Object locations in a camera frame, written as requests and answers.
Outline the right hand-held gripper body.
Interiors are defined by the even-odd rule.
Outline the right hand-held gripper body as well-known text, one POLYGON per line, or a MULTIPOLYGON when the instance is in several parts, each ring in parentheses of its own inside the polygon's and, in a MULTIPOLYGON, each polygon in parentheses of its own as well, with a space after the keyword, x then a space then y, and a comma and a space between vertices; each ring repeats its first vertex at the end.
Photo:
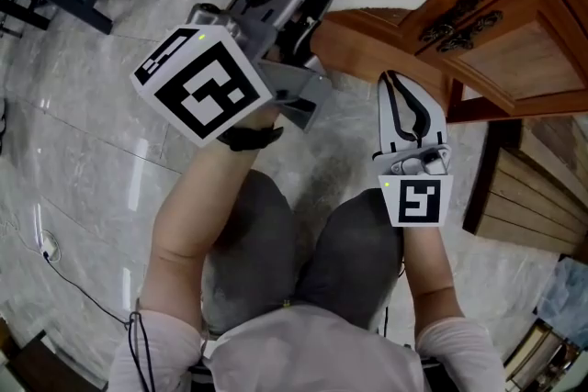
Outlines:
POLYGON ((373 163, 392 226, 445 224, 454 181, 448 172, 450 158, 451 149, 445 144, 375 156, 373 163))

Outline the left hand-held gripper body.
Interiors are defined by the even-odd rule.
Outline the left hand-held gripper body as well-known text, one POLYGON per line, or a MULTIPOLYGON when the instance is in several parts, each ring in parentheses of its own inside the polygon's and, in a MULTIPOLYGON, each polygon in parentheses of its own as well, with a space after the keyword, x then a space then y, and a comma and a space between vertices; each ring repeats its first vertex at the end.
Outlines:
POLYGON ((300 9, 282 29, 196 4, 130 74, 140 97, 199 147, 264 105, 306 131, 332 89, 310 38, 321 20, 300 9), (278 45, 281 62, 264 55, 278 45))

